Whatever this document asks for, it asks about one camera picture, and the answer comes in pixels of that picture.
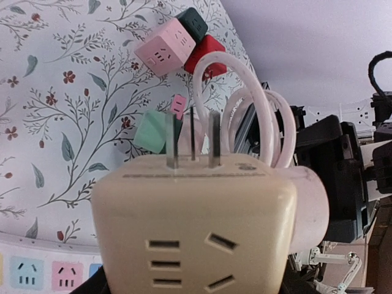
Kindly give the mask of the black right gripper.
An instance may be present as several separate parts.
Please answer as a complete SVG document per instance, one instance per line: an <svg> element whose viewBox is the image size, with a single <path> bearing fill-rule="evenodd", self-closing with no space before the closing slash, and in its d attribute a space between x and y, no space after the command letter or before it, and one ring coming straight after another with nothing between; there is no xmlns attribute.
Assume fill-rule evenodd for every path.
<svg viewBox="0 0 392 294"><path fill-rule="evenodd" d="M297 129L297 163L318 175L328 196L330 218L324 239L351 243L369 225L368 192L355 125L329 115L306 127L304 108L291 109Z"/></svg>

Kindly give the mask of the dark green cube socket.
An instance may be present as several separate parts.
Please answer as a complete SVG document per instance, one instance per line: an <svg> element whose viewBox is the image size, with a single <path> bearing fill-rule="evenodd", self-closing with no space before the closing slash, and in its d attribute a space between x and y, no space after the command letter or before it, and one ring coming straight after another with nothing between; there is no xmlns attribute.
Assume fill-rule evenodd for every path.
<svg viewBox="0 0 392 294"><path fill-rule="evenodd" d="M208 31L208 25L195 8L190 7L186 9L185 11L177 14L176 18L193 38L196 44L199 44L203 40Z"/></svg>

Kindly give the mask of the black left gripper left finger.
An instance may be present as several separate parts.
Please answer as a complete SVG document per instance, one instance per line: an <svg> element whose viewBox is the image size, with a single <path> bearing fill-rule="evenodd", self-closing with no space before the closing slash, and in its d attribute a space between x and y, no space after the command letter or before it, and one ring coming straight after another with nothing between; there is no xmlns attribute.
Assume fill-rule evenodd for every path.
<svg viewBox="0 0 392 294"><path fill-rule="evenodd" d="M70 294L107 294L107 278L101 266L86 282Z"/></svg>

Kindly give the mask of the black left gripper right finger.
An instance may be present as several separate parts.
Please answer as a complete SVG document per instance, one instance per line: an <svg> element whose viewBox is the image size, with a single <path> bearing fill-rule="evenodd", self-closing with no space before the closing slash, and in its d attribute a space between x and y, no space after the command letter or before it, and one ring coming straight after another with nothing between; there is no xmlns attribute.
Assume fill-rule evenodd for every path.
<svg viewBox="0 0 392 294"><path fill-rule="evenodd" d="M286 271L280 287L280 294L320 294L296 273Z"/></svg>

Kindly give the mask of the pink cube socket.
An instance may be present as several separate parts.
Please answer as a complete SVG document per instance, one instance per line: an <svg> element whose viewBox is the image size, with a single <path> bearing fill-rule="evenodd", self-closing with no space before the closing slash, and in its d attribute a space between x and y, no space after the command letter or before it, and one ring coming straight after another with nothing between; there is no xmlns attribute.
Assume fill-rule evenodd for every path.
<svg viewBox="0 0 392 294"><path fill-rule="evenodd" d="M181 68L196 46L177 18L156 27L134 51L156 76Z"/></svg>

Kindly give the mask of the beige cube socket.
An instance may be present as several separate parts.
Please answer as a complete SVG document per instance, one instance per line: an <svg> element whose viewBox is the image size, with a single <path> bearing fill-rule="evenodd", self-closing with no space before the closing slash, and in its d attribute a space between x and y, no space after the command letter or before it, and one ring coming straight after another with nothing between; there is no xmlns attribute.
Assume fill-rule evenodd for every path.
<svg viewBox="0 0 392 294"><path fill-rule="evenodd" d="M140 156L98 180L91 204L112 293L277 293L293 233L295 185L220 151Z"/></svg>

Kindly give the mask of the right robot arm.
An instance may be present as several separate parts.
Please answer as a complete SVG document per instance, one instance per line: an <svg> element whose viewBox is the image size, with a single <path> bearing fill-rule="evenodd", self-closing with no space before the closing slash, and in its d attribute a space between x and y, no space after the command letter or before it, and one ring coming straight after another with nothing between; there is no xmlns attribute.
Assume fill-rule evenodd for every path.
<svg viewBox="0 0 392 294"><path fill-rule="evenodd" d="M391 196L391 92L383 91L374 76L375 66L390 58L385 51L368 66L375 89L372 144L360 145L354 123L340 122L336 115L302 128L297 136L297 162L316 172L328 196L325 241L351 243L364 236L375 219L369 204Z"/></svg>

